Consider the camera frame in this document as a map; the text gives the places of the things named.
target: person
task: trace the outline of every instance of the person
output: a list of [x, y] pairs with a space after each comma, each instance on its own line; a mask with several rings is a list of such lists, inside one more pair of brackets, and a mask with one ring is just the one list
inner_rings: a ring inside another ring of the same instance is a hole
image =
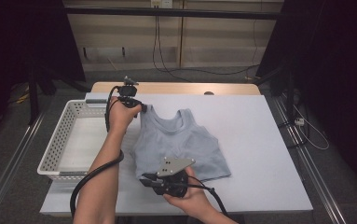
[[[117, 101], [109, 114], [110, 130], [105, 138], [102, 148], [96, 156], [89, 172], [101, 165], [116, 159], [120, 153], [120, 146], [124, 134], [133, 117], [141, 111], [141, 106], [127, 108], [116, 97], [112, 97], [111, 104]], [[185, 168], [188, 175], [195, 176], [193, 169]], [[114, 223], [117, 205], [118, 164], [94, 176], [83, 188], [76, 206], [74, 223]], [[198, 184], [189, 178], [189, 184]], [[236, 223], [219, 213], [208, 201], [203, 189], [188, 188], [183, 198], [172, 197], [164, 194], [166, 201], [191, 217], [203, 223]]]

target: fabric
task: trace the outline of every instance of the fabric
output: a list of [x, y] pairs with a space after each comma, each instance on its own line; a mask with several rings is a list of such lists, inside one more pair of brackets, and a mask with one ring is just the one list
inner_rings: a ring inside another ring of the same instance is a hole
[[164, 157], [194, 159], [192, 167], [203, 181], [231, 175], [218, 140], [195, 122], [189, 109], [178, 110], [173, 119], [162, 119], [149, 105], [140, 116], [140, 136], [131, 152], [138, 179], [155, 173]]

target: white tabletop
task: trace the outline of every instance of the white tabletop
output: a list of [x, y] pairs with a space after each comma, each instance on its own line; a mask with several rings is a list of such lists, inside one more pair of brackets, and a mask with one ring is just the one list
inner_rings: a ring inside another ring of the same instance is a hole
[[[104, 96], [91, 93], [87, 97]], [[219, 140], [232, 176], [205, 184], [215, 188], [229, 213], [312, 210], [264, 96], [137, 94], [136, 99], [153, 105], [164, 119], [173, 118], [178, 109], [190, 108], [196, 123]], [[129, 152], [139, 130], [140, 121], [135, 119], [122, 145], [126, 157], [119, 169], [117, 214], [183, 215], [135, 178], [135, 164]], [[53, 183], [41, 213], [69, 216], [74, 187], [75, 184]], [[219, 209], [213, 196], [207, 195]]]

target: hand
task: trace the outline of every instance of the hand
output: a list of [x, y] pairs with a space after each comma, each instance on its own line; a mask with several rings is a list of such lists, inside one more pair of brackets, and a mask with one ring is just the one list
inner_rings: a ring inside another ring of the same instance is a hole
[[[195, 176], [195, 172], [191, 167], [186, 167], [185, 170], [189, 176]], [[193, 185], [200, 184], [197, 180], [190, 177], [188, 183]], [[188, 188], [184, 198], [172, 197], [169, 194], [164, 194], [163, 197], [168, 203], [181, 208], [189, 216], [202, 221], [206, 216], [210, 217], [211, 214], [218, 213], [208, 201], [203, 189]]]
[[123, 130], [126, 132], [126, 129], [134, 116], [141, 111], [141, 106], [137, 105], [133, 108], [127, 108], [117, 99], [116, 96], [111, 98], [110, 105], [111, 104], [114, 105], [111, 107], [109, 112], [110, 130]]

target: gray floor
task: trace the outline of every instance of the gray floor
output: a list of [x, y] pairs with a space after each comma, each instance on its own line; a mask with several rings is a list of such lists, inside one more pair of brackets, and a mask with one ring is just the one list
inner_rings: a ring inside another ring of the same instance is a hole
[[[239, 68], [214, 68], [212, 71], [233, 72]], [[234, 76], [217, 76], [193, 71], [182, 71], [174, 73], [179, 77], [190, 79], [194, 82], [225, 82], [244, 83], [248, 80], [245, 73]], [[124, 76], [129, 75], [138, 81], [180, 81], [167, 73], [150, 70], [115, 71], [88, 73], [88, 83], [91, 86], [97, 80], [121, 81]], [[48, 140], [56, 126], [58, 118], [66, 102], [71, 99], [83, 99], [84, 93], [71, 89], [69, 86], [56, 82], [58, 90], [54, 96], [40, 94], [41, 104], [50, 102], [47, 113], [37, 135], [34, 137], [29, 149], [24, 156], [17, 173], [15, 174], [5, 197], [0, 204], [0, 223], [71, 223], [70, 217], [49, 217], [39, 214], [42, 202], [48, 192], [50, 181], [47, 177], [38, 175], [36, 168], [45, 151]], [[275, 107], [274, 99], [268, 93], [268, 85], [260, 87], [266, 96], [270, 109], [275, 116], [276, 123], [281, 123], [281, 118]], [[24, 91], [24, 86], [18, 87], [12, 92], [12, 99], [17, 98]], [[314, 126], [322, 129], [309, 112], [309, 119]], [[29, 102], [22, 104], [9, 104], [5, 115], [0, 122], [0, 175], [4, 172], [10, 157], [21, 141], [21, 137], [27, 129], [29, 120]], [[281, 135], [287, 146], [292, 145], [292, 140], [285, 129], [281, 129]], [[316, 145], [323, 144], [320, 136], [311, 132], [311, 140]], [[311, 157], [314, 159], [327, 187], [335, 196], [343, 216], [347, 223], [357, 223], [357, 176], [341, 159], [337, 148], [331, 143], [327, 150], [319, 150], [307, 144]], [[303, 177], [303, 184], [314, 207], [313, 212], [306, 213], [251, 213], [233, 216], [238, 222], [245, 218], [247, 224], [252, 223], [333, 223], [323, 206], [323, 201], [318, 195], [303, 162], [298, 158], [296, 149], [289, 149], [297, 171]], [[196, 223], [187, 217], [126, 217], [121, 218], [119, 223]]]

